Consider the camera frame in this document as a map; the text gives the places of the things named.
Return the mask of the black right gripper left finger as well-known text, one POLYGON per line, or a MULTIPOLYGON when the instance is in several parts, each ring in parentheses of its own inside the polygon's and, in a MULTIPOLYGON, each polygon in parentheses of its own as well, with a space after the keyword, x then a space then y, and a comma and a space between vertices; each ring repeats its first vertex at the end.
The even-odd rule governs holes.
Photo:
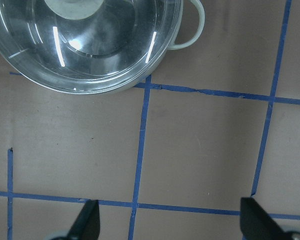
POLYGON ((97 240, 101 221, 98 200, 88 200, 66 235, 67 240, 97 240))

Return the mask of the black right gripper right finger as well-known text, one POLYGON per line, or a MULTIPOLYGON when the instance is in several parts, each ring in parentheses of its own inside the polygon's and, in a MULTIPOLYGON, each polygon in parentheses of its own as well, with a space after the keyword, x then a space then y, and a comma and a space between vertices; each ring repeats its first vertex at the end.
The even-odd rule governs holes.
POLYGON ((240 199, 240 230, 246 240, 289 240, 290 236, 251 197, 240 199))

